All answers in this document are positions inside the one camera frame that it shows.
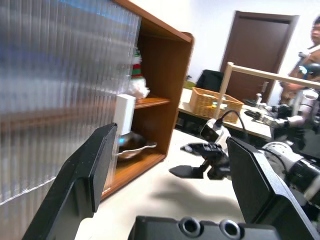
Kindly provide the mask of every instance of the silver bowl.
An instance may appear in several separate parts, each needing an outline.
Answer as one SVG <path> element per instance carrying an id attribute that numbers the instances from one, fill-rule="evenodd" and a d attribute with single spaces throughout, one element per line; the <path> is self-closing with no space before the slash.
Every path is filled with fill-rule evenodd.
<path id="1" fill-rule="evenodd" d="M 155 148 L 157 146 L 156 142 L 148 141 L 143 136 L 134 133 L 133 131 L 122 135 L 118 139 L 119 153 L 118 161 L 127 161 L 141 153 L 143 149 Z"/>

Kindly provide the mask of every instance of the wicker basket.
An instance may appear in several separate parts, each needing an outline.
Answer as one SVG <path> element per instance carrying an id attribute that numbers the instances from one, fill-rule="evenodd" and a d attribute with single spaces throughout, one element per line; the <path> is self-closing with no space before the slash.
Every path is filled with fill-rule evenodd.
<path id="1" fill-rule="evenodd" d="M 223 100 L 222 103 L 227 104 L 227 107 L 224 110 L 220 109 L 219 118 L 228 110 L 235 110 L 240 113 L 244 103 L 232 96 L 226 94 L 224 96 L 225 100 Z M 212 107 L 212 105 L 213 102 L 218 101 L 218 97 L 218 92 L 193 87 L 189 105 L 195 115 L 213 118 L 216 108 Z M 235 124 L 238 121 L 238 116 L 231 113 L 225 116 L 223 120 Z"/>

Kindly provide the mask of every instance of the white table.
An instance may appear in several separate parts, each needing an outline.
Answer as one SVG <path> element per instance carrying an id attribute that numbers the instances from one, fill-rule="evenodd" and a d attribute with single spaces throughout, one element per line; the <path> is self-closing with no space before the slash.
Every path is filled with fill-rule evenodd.
<path id="1" fill-rule="evenodd" d="M 230 180 L 180 179 L 168 172 L 177 165 L 202 163 L 201 157 L 180 151 L 191 142 L 203 141 L 173 130 L 164 162 L 101 202 L 94 217 L 81 222 L 75 239 L 127 240 L 137 215 L 244 222 Z"/>
<path id="2" fill-rule="evenodd" d="M 195 115 L 192 112 L 192 110 L 189 106 L 191 94 L 192 94 L 192 90 L 183 88 L 182 94 L 180 97 L 179 107 L 178 107 L 179 112 L 186 113 L 186 114 L 198 117 L 198 118 L 207 119 L 205 117 Z M 241 119 L 244 123 L 245 129 L 247 130 L 248 134 L 254 135 L 254 136 L 266 139 L 266 140 L 270 140 L 272 138 L 270 127 L 254 121 L 251 117 L 249 117 L 245 114 L 246 110 L 252 110 L 255 112 L 260 111 L 260 110 L 255 107 L 243 105 L 242 110 L 240 112 L 240 116 L 241 116 Z M 232 128 L 232 129 L 242 131 L 242 125 L 241 125 L 241 122 L 239 121 L 239 119 L 236 123 L 224 122 L 223 125 L 225 125 L 226 127 Z"/>

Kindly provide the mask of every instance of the brown door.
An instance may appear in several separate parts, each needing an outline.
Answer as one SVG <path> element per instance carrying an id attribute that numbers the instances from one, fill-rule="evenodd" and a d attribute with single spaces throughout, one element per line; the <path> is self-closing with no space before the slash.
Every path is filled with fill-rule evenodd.
<path id="1" fill-rule="evenodd" d="M 227 62 L 278 73 L 299 16 L 236 11 L 220 71 Z M 243 101 L 262 94 L 266 102 L 274 80 L 232 72 L 227 94 Z"/>

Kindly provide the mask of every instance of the person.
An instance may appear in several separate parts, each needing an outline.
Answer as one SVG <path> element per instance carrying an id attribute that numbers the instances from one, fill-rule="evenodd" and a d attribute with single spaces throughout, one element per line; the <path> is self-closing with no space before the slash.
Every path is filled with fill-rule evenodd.
<path id="1" fill-rule="evenodd" d="M 320 16 L 318 16 L 313 23 L 311 39 L 314 45 L 306 51 L 299 53 L 300 60 L 289 74 L 290 77 L 302 79 L 304 75 L 300 72 L 299 66 L 310 63 L 320 63 Z M 307 80 L 320 81 L 320 77 L 312 77 L 309 75 Z M 280 85 L 283 87 L 280 104 L 288 104 L 289 101 L 296 96 L 297 92 L 304 88 L 301 85 L 288 82 L 281 82 Z"/>

